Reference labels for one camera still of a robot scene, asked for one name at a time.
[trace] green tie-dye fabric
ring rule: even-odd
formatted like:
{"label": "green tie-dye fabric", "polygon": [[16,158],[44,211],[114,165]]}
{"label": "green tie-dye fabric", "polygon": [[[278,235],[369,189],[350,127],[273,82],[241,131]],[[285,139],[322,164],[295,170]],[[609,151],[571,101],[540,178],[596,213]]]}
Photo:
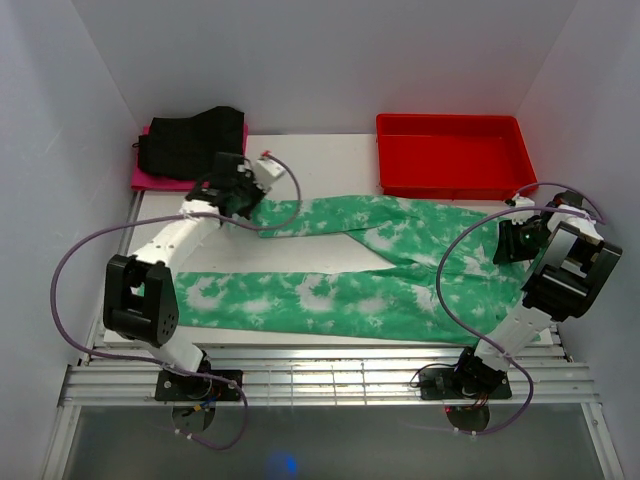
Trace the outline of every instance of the green tie-dye fabric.
{"label": "green tie-dye fabric", "polygon": [[[262,202],[254,221],[277,224],[295,202]],[[305,200],[299,217],[262,237],[344,232],[395,265],[338,274],[180,273],[180,323],[270,332],[469,342],[438,302],[435,272],[451,241],[484,214],[423,200],[346,196]],[[452,309],[489,332],[520,297],[521,264],[496,267],[497,223],[469,235],[449,257],[443,291]]]}

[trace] red tray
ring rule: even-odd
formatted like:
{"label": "red tray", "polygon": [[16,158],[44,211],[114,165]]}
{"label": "red tray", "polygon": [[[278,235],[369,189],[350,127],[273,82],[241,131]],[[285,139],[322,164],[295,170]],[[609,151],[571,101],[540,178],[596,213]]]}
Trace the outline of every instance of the red tray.
{"label": "red tray", "polygon": [[505,200],[536,181],[513,117],[382,113],[376,126],[385,195]]}

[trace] purple hose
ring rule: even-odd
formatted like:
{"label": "purple hose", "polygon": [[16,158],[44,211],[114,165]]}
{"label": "purple hose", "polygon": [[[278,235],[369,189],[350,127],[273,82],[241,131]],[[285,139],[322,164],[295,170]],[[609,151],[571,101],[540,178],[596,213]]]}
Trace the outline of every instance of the purple hose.
{"label": "purple hose", "polygon": [[[526,211],[541,211],[541,212],[553,212],[553,213],[568,213],[570,215],[576,215],[576,216],[580,216],[577,212],[572,211],[572,210],[563,210],[561,208],[553,208],[553,207],[517,207],[517,208],[510,208],[508,210],[503,210],[501,212],[498,213],[493,213],[491,215],[486,216],[485,218],[478,220],[476,223],[474,223],[473,225],[471,225],[469,228],[465,229],[452,243],[451,245],[449,245],[449,248],[447,248],[447,250],[444,252],[444,255],[442,255],[442,259],[440,260],[440,264],[438,265],[438,270],[436,272],[436,293],[438,295],[438,300],[440,301],[440,304],[442,305],[442,308],[444,309],[444,311],[447,313],[447,315],[449,315],[449,317],[451,317],[451,319],[456,322],[458,325],[460,325],[462,328],[464,328],[467,332],[471,333],[472,335],[480,338],[481,340],[484,340],[485,342],[487,342],[489,345],[491,345],[492,347],[494,347],[496,350],[498,350],[500,353],[505,354],[505,358],[509,361],[509,363],[511,365],[513,365],[515,368],[517,368],[518,370],[520,370],[520,372],[522,372],[522,374],[525,376],[525,378],[527,379],[527,382],[529,383],[529,393],[527,395],[526,400],[524,401],[524,403],[522,404],[522,406],[518,409],[518,411],[516,413],[514,413],[511,418],[509,418],[508,420],[506,420],[505,422],[501,423],[500,425],[497,425],[495,427],[491,427],[487,430],[484,430],[482,432],[475,432],[476,435],[489,435],[491,433],[496,433],[499,432],[500,430],[503,430],[505,428],[507,428],[509,425],[511,425],[513,422],[515,422],[518,418],[520,418],[520,416],[525,412],[525,410],[529,407],[529,404],[531,403],[531,400],[533,399],[533,390],[534,390],[534,384],[533,384],[533,379],[531,378],[531,375],[529,375],[529,372],[527,372],[518,362],[516,362],[513,358],[511,358],[511,356],[509,356],[504,348],[502,348],[498,343],[496,343],[495,341],[493,341],[492,339],[490,339],[489,337],[487,337],[485,334],[483,334],[482,332],[476,330],[475,328],[467,325],[466,323],[464,323],[462,320],[460,320],[457,315],[455,313],[453,313],[453,311],[451,311],[451,309],[447,306],[447,303],[444,300],[444,296],[442,295],[442,271],[444,270],[444,264],[447,261],[447,258],[449,258],[449,255],[451,255],[451,252],[453,251],[454,248],[456,248],[456,246],[467,236],[469,235],[471,232],[473,232],[476,228],[480,227],[481,225],[484,225],[485,223],[501,217],[503,215],[507,215],[509,213],[515,213],[515,212],[526,212]],[[470,431],[465,431],[465,430],[461,430],[461,432],[472,435],[474,432],[470,432]]]}
{"label": "purple hose", "polygon": [[571,190],[574,193],[577,193],[578,195],[580,195],[582,198],[584,198],[587,202],[589,202],[591,204],[591,206],[593,207],[593,209],[596,211],[596,213],[598,214],[598,221],[603,224],[606,225],[607,221],[605,216],[602,214],[602,212],[600,211],[600,209],[598,208],[598,206],[596,205],[596,203],[591,200],[589,197],[587,197],[584,193],[582,193],[580,190],[577,190],[573,187],[570,187],[569,185],[565,185],[564,183],[556,183],[556,182],[536,182],[536,183],[530,183],[529,185],[525,185],[524,187],[520,187],[516,193],[514,195],[519,195],[520,193],[524,192],[525,190],[529,190],[533,187],[541,187],[541,186],[551,186],[551,187],[560,187],[560,188],[566,188],[567,190]]}
{"label": "purple hose", "polygon": [[[300,208],[302,206],[302,191],[300,189],[300,183],[298,182],[298,179],[296,178],[296,176],[294,175],[294,173],[291,171],[291,169],[281,160],[277,159],[276,157],[272,156],[272,155],[266,155],[268,158],[270,158],[271,160],[273,160],[274,162],[278,163],[279,165],[281,165],[289,174],[289,176],[291,177],[291,180],[293,181],[293,184],[296,188],[296,196],[297,196],[297,200],[298,200],[298,205],[296,207],[295,212],[293,212],[293,215],[291,215],[291,217],[289,217],[287,220],[285,220],[284,222],[282,222],[279,225],[274,225],[274,226],[266,226],[266,227],[256,227],[254,225],[251,224],[247,224],[247,223],[243,223],[243,222],[239,222],[237,220],[234,220],[233,218],[229,218],[229,217],[225,217],[222,215],[217,215],[215,213],[208,213],[208,212],[201,212],[201,213],[191,213],[188,215],[188,217],[190,218],[198,218],[198,217],[206,217],[206,218],[215,218],[218,219],[220,221],[224,221],[227,223],[231,223],[233,225],[237,225],[241,228],[246,228],[248,230],[254,230],[254,231],[267,231],[267,230],[278,230],[280,228],[286,227],[287,225],[289,225],[291,222],[293,222],[295,220],[295,218],[298,216],[298,213],[300,212]],[[231,440],[228,444],[226,445],[216,445],[204,438],[198,437],[197,435],[191,435],[191,438],[193,440],[195,440],[196,442],[200,443],[201,445],[204,445],[208,448],[211,448],[213,450],[228,450],[229,448],[233,447],[236,443],[238,443],[240,441],[240,439],[242,438],[242,435],[244,434],[246,428],[247,428],[247,423],[248,423],[248,419],[249,419],[249,403],[247,402],[247,397],[244,394],[244,392],[242,391],[242,389],[236,384],[236,382],[232,381],[232,380],[228,380],[224,377],[219,377],[217,375],[210,375],[208,373],[199,373],[199,372],[190,372],[188,370],[183,370],[181,368],[177,368],[177,367],[172,367],[170,365],[165,364],[164,362],[161,362],[160,360],[157,360],[155,358],[147,358],[147,357],[142,357],[142,356],[138,356],[138,355],[117,355],[117,354],[113,354],[113,353],[105,353],[105,352],[100,352],[98,350],[93,350],[91,348],[85,347],[84,345],[76,342],[73,338],[71,338],[71,336],[67,333],[67,331],[64,329],[64,326],[62,325],[62,320],[60,318],[60,314],[58,312],[58,282],[60,280],[60,274],[62,273],[62,270],[64,268],[64,266],[66,265],[66,263],[69,261],[69,259],[71,258],[71,256],[76,253],[83,245],[85,245],[86,243],[90,242],[91,240],[93,240],[94,238],[100,237],[102,235],[106,235],[107,233],[112,233],[118,230],[124,230],[126,228],[131,228],[131,227],[139,227],[142,225],[150,225],[153,223],[161,223],[161,222],[170,222],[170,221],[174,221],[174,220],[182,220],[184,218],[187,218],[185,215],[167,215],[164,217],[157,217],[157,218],[150,218],[147,220],[138,220],[135,222],[130,222],[130,223],[125,223],[123,225],[116,225],[114,227],[108,227],[108,228],[103,228],[102,230],[98,230],[97,232],[92,233],[91,235],[87,235],[86,237],[84,237],[82,240],[80,240],[78,243],[76,243],[75,245],[73,245],[69,251],[67,253],[65,253],[63,255],[63,257],[60,259],[60,262],[58,262],[58,265],[56,266],[55,271],[53,272],[53,276],[51,277],[51,287],[49,289],[49,303],[51,306],[51,316],[53,317],[53,323],[55,324],[56,328],[58,329],[58,332],[60,332],[60,335],[62,336],[62,338],[69,344],[71,345],[73,348],[75,348],[76,350],[79,350],[83,353],[86,353],[88,355],[92,355],[94,357],[102,357],[102,358],[109,358],[109,359],[114,359],[114,360],[133,360],[133,361],[140,361],[140,362],[147,362],[147,363],[152,363],[154,365],[158,365],[160,368],[164,368],[167,370],[170,370],[172,372],[176,372],[182,375],[188,375],[191,377],[199,377],[199,378],[205,378],[208,380],[212,380],[215,382],[221,382],[221,383],[225,383],[227,385],[231,385],[233,388],[235,388],[236,390],[238,390],[238,393],[240,394],[240,398],[242,399],[242,403],[244,404],[244,418],[242,421],[242,426],[240,427],[240,430],[238,432],[238,434],[234,437],[233,440]],[[189,435],[189,433],[185,433],[183,431],[180,431],[181,433],[185,434],[185,435]]]}

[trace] purple cable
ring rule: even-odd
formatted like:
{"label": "purple cable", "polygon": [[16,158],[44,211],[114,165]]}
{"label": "purple cable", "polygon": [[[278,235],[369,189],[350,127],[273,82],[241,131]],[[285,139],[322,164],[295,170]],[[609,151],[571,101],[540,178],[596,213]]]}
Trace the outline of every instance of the purple cable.
{"label": "purple cable", "polygon": [[[516,208],[510,208],[510,209],[507,209],[507,210],[503,210],[503,211],[498,212],[498,213],[493,213],[493,214],[488,215],[485,218],[475,222],[473,225],[471,225],[470,227],[465,229],[453,242],[451,242],[451,245],[449,245],[449,248],[447,248],[447,250],[444,252],[444,255],[442,255],[442,259],[440,260],[440,264],[438,265],[438,270],[436,271],[436,293],[438,295],[438,300],[440,301],[440,304],[442,305],[442,308],[447,313],[447,315],[449,315],[449,317],[451,317],[451,319],[454,322],[456,322],[458,325],[460,325],[462,328],[464,328],[467,332],[469,332],[472,335],[480,338],[481,340],[484,340],[489,345],[491,345],[496,350],[498,350],[500,353],[504,354],[505,358],[509,361],[509,363],[511,365],[513,365],[515,368],[517,368],[518,370],[520,370],[520,372],[522,372],[522,374],[527,379],[527,382],[529,383],[529,393],[527,395],[526,400],[524,401],[522,406],[518,409],[518,411],[511,416],[511,418],[509,418],[505,422],[503,422],[500,425],[497,425],[495,427],[489,428],[489,429],[484,430],[482,432],[475,432],[476,435],[489,435],[491,433],[499,432],[500,430],[503,430],[503,429],[507,428],[509,425],[511,425],[513,422],[515,422],[518,418],[520,418],[520,416],[529,407],[529,404],[531,403],[531,400],[533,399],[533,390],[534,390],[533,379],[531,378],[531,375],[529,375],[529,372],[527,372],[518,362],[516,362],[513,358],[511,358],[511,356],[509,356],[507,354],[507,352],[504,350],[504,348],[502,348],[502,346],[500,346],[498,343],[496,343],[494,340],[490,339],[488,336],[486,336],[482,332],[480,332],[480,331],[476,330],[475,328],[473,328],[473,327],[467,325],[466,323],[464,323],[462,320],[460,320],[457,317],[457,315],[455,313],[453,313],[453,311],[451,311],[451,309],[447,306],[447,303],[444,300],[444,296],[442,295],[442,271],[444,270],[444,264],[447,261],[447,258],[449,257],[449,255],[451,255],[451,252],[453,251],[453,249],[456,248],[456,246],[467,235],[469,235],[471,232],[473,232],[476,228],[484,225],[485,223],[487,223],[487,222],[489,222],[489,221],[491,221],[493,219],[501,217],[503,215],[507,215],[509,213],[515,213],[515,212],[526,212],[526,211],[568,213],[570,215],[580,216],[580,214],[575,212],[575,211],[563,210],[561,208],[553,208],[553,207],[516,207]],[[590,218],[587,214],[583,215],[583,217],[584,218]],[[474,434],[474,432],[467,431],[467,430],[460,430],[460,431],[462,433],[466,433],[466,434],[469,434],[469,435],[473,435]]]}
{"label": "purple cable", "polygon": [[53,323],[55,324],[56,328],[58,329],[58,332],[60,333],[60,335],[62,336],[62,338],[65,340],[65,342],[67,342],[69,345],[71,345],[73,348],[75,348],[76,350],[79,350],[83,353],[86,353],[88,355],[94,356],[94,357],[101,357],[101,358],[109,358],[109,359],[113,359],[113,360],[133,360],[133,361],[140,361],[140,362],[147,362],[147,363],[152,363],[154,365],[158,365],[160,368],[164,368],[167,370],[170,370],[172,372],[176,372],[182,375],[188,375],[191,377],[199,377],[199,378],[205,378],[208,380],[212,380],[215,382],[221,382],[221,383],[225,383],[227,385],[231,385],[233,388],[235,388],[238,393],[240,394],[240,398],[242,399],[242,403],[244,404],[244,418],[242,421],[242,426],[240,427],[240,431],[238,432],[238,434],[235,436],[235,438],[233,440],[231,440],[228,444],[226,445],[216,445],[204,438],[200,438],[197,435],[192,435],[189,434],[188,432],[185,433],[182,430],[179,430],[180,433],[184,434],[184,435],[191,435],[190,438],[192,438],[193,440],[195,440],[196,442],[200,443],[201,445],[204,445],[208,448],[211,448],[213,450],[228,450],[229,448],[233,447],[236,443],[238,443],[240,441],[240,439],[242,438],[242,435],[244,434],[246,428],[247,428],[247,423],[249,420],[249,415],[248,415],[248,409],[249,409],[249,403],[247,402],[247,397],[244,394],[244,392],[242,391],[242,389],[238,386],[238,384],[233,381],[233,380],[228,380],[224,377],[219,377],[217,375],[211,375],[208,373],[199,373],[199,372],[190,372],[188,370],[183,370],[182,368],[177,368],[177,367],[172,367],[171,365],[167,365],[166,363],[157,360],[155,358],[148,358],[148,357],[142,357],[142,356],[138,356],[138,355],[118,355],[118,354],[113,354],[113,353],[106,353],[106,352],[100,352],[98,350],[93,350],[91,348],[87,348],[84,345],[76,342],[73,338],[71,338],[71,336],[69,335],[69,333],[67,333],[67,331],[64,329],[64,326],[62,325],[62,320],[60,318],[60,314],[58,312],[58,282],[60,280],[60,274],[62,273],[62,270],[64,268],[64,266],[66,265],[66,263],[69,261],[69,259],[71,258],[71,256],[76,253],[83,245],[85,245],[86,243],[90,242],[91,240],[93,240],[94,238],[100,237],[102,235],[106,235],[107,233],[112,233],[118,230],[124,230],[126,228],[131,228],[131,227],[139,227],[142,225],[150,225],[153,223],[161,223],[161,222],[170,222],[170,221],[174,221],[174,220],[183,220],[185,218],[199,218],[199,217],[206,217],[206,218],[215,218],[217,220],[223,221],[223,222],[227,222],[227,223],[231,223],[233,225],[237,225],[238,227],[241,228],[246,228],[247,230],[253,230],[253,231],[257,231],[257,232],[263,232],[263,231],[268,231],[268,230],[278,230],[280,228],[286,227],[287,225],[289,225],[291,222],[293,222],[295,220],[295,218],[298,216],[298,213],[300,213],[300,208],[302,207],[302,191],[300,189],[300,183],[298,182],[298,179],[296,178],[296,176],[294,175],[294,173],[291,171],[291,169],[281,160],[277,159],[276,157],[268,154],[266,155],[266,157],[270,158],[271,160],[273,160],[274,162],[278,163],[280,166],[282,166],[287,173],[289,174],[289,176],[291,177],[291,180],[293,181],[293,184],[296,188],[296,197],[297,197],[297,207],[295,212],[293,212],[293,214],[284,222],[280,223],[279,225],[273,225],[273,226],[266,226],[266,227],[257,227],[251,224],[247,224],[247,223],[243,223],[243,222],[239,222],[237,220],[234,220],[233,218],[229,218],[229,217],[225,217],[223,215],[218,215],[215,213],[209,213],[209,212],[200,212],[200,213],[190,213],[188,216],[185,215],[167,215],[164,217],[156,217],[156,218],[149,218],[146,220],[137,220],[135,222],[130,222],[130,223],[125,223],[123,225],[116,225],[114,227],[107,227],[107,228],[103,228],[102,230],[98,230],[97,232],[94,232],[90,235],[87,235],[86,237],[84,237],[82,240],[78,241],[78,243],[76,243],[75,245],[73,245],[69,251],[67,251],[67,253],[65,253],[63,255],[63,257],[60,259],[60,262],[58,262],[58,265],[56,266],[55,271],[53,272],[53,276],[51,277],[51,287],[49,289],[49,304],[51,306],[51,316],[53,317]]}
{"label": "purple cable", "polygon": [[516,193],[514,195],[519,195],[520,193],[524,192],[525,190],[529,190],[530,188],[533,187],[541,187],[541,186],[551,186],[551,187],[560,187],[560,188],[566,188],[567,190],[571,190],[574,193],[577,193],[578,195],[580,195],[582,198],[584,198],[587,202],[589,202],[591,204],[591,206],[593,207],[593,209],[596,211],[596,213],[598,214],[598,221],[603,224],[606,225],[607,221],[604,215],[602,215],[602,212],[600,211],[600,209],[598,208],[598,205],[596,205],[596,203],[591,200],[589,197],[587,197],[584,193],[582,193],[580,190],[577,190],[573,187],[570,187],[569,185],[565,185],[564,183],[556,183],[556,182],[536,182],[536,183],[530,183],[529,185],[525,185],[524,187],[520,187]]}

